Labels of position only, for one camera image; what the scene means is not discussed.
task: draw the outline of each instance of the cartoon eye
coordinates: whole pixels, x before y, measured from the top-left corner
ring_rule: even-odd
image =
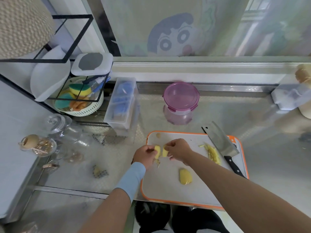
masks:
[[[172,47],[172,43],[169,39],[163,39],[160,42],[160,48],[163,51],[168,51],[169,49],[171,49]]]
[[[190,33],[188,30],[183,30],[181,31],[178,36],[177,36],[177,41],[180,43],[180,44],[183,44],[185,41],[188,40],[190,36]]]

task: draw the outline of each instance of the forearm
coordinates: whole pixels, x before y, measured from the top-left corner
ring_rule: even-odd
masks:
[[[114,189],[83,225],[79,233],[123,232],[130,207],[131,201],[127,193],[120,188]]]
[[[308,216],[261,186],[197,153],[186,162],[244,232],[311,232]]]

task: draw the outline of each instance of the woven hat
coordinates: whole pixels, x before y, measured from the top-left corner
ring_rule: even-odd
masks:
[[[0,0],[0,59],[40,49],[53,34],[53,18],[41,0]]]

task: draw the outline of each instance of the knife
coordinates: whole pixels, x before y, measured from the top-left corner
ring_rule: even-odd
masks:
[[[215,145],[219,153],[227,161],[233,172],[245,178],[239,167],[232,160],[232,157],[239,154],[239,151],[229,140],[223,130],[220,129],[220,127],[214,121],[212,121],[205,127],[202,127],[202,129],[205,134],[208,134],[208,137],[211,139],[212,143]]]

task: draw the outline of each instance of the cutting board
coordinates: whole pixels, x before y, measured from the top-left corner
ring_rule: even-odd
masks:
[[[232,143],[237,146],[237,149],[240,152],[232,159],[242,171],[243,175],[248,178],[242,145],[236,137],[228,137]],[[162,149],[164,144],[178,138],[185,139],[193,151],[205,157],[208,157],[207,152],[204,147],[199,147],[199,145],[207,143],[215,147],[207,134],[167,131],[153,131],[149,133],[146,144],[160,145]],[[232,171],[225,159],[221,155],[219,155],[219,157],[221,160],[221,166]],[[152,168],[146,172],[142,180],[141,193],[146,199],[161,203],[224,210],[211,190],[192,168],[177,160],[170,161],[168,157],[160,157],[160,162],[161,164],[159,168],[157,168],[157,164],[154,163]],[[192,183],[188,185],[182,185],[180,183],[179,169],[181,168],[186,168],[191,173]]]

